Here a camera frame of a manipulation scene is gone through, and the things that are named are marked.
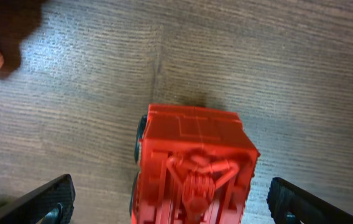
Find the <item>red toy fire truck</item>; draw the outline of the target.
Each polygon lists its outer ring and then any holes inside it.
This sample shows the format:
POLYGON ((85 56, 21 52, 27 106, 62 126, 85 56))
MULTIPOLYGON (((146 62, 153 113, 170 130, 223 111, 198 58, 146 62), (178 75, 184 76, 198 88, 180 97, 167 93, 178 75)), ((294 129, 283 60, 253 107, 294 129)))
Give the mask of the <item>red toy fire truck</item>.
POLYGON ((137 127, 132 223, 239 224, 259 156, 235 112, 149 105, 137 127))

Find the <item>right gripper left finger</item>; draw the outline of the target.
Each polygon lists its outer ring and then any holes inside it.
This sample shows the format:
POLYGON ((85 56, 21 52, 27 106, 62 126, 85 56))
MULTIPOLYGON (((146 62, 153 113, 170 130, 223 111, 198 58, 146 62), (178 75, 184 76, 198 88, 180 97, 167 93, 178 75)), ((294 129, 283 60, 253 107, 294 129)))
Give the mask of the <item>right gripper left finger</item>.
POLYGON ((75 196, 71 175, 63 174, 0 207, 0 224, 69 224, 74 211, 75 196))

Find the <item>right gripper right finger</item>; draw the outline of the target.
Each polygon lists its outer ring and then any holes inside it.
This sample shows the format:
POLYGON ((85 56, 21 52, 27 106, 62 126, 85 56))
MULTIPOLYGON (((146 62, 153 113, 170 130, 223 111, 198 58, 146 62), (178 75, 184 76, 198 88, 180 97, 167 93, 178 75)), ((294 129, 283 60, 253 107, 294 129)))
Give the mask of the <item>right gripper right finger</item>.
POLYGON ((271 181, 267 204, 275 224, 353 224, 353 215, 280 177, 271 181))

